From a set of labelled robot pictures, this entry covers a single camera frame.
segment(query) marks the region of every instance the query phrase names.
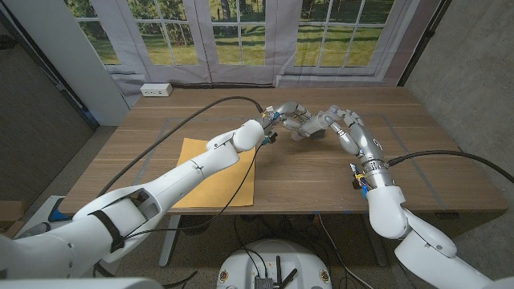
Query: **gray wall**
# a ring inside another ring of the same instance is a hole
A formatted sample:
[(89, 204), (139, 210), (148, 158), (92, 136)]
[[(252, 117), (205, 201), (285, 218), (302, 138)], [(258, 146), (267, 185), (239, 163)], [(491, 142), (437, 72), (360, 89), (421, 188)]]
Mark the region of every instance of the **gray wall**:
[(20, 45), (0, 51), (0, 200), (28, 207), (91, 135)]
[(120, 125), (129, 106), (64, 1), (4, 2), (98, 123)]
[[(453, 0), (406, 83), (463, 151), (485, 157), (510, 174), (514, 174), (513, 19), (512, 1)], [(512, 208), (514, 185), (490, 169), (484, 172)], [(514, 212), (509, 209), (458, 236), (459, 255), (493, 279), (512, 275), (512, 224)]]

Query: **electrical outlet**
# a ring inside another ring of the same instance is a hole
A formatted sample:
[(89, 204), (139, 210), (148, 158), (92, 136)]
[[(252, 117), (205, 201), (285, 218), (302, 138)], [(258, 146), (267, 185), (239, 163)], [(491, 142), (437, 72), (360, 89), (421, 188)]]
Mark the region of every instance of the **electrical outlet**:
[(169, 83), (145, 83), (141, 87), (143, 96), (169, 96), (172, 90)]

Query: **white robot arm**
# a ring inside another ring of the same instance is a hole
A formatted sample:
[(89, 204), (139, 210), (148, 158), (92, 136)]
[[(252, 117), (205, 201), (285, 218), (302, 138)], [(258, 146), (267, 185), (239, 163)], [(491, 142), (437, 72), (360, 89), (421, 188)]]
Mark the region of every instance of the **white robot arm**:
[[(4, 279), (80, 277), (99, 260), (111, 263), (140, 244), (168, 209), (203, 180), (239, 160), (238, 152), (264, 139), (255, 120), (216, 136), (207, 152), (142, 185), (115, 189), (88, 203), (73, 222), (33, 237), (0, 235), (0, 272)], [(136, 206), (130, 195), (145, 201)]]
[[(293, 139), (299, 140), (329, 126), (339, 136), (343, 149), (361, 161), (363, 177), (371, 189), (366, 194), (370, 223), (384, 238), (405, 237), (394, 251), (405, 267), (437, 288), (484, 288), (492, 283), (456, 256), (455, 244), (443, 232), (402, 208), (405, 201), (402, 190), (390, 176), (380, 143), (366, 130), (359, 115), (332, 106), (327, 112), (312, 116), (294, 102), (287, 105), (277, 111), (288, 110), (285, 116), (290, 118), (283, 120), (283, 124), (294, 130)], [(301, 108), (300, 116), (308, 118), (298, 117), (298, 109), (290, 113), (292, 108)], [(336, 120), (343, 120), (350, 133), (344, 132)]]

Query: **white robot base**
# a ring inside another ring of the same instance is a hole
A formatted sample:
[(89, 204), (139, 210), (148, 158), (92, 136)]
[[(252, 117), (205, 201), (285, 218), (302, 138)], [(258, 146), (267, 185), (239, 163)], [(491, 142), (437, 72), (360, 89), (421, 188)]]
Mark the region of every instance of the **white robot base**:
[[(265, 239), (245, 247), (259, 268), (260, 279), (256, 278), (258, 273), (254, 263), (242, 248), (223, 263), (218, 275), (217, 289), (332, 288), (323, 261), (303, 246), (286, 240)], [(263, 261), (252, 251), (257, 252), (266, 263), (267, 279)]]

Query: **window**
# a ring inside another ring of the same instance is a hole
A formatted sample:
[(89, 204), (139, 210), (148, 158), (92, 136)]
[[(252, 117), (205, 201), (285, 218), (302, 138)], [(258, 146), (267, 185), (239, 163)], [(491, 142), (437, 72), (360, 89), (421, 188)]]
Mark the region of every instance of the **window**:
[(104, 64), (120, 64), (107, 34), (89, 0), (64, 0), (80, 28)]
[(220, 64), (264, 65), (266, 0), (209, 0)]
[(393, 3), (303, 0), (295, 66), (368, 66)]
[(198, 64), (182, 0), (128, 0), (128, 5), (153, 64)]

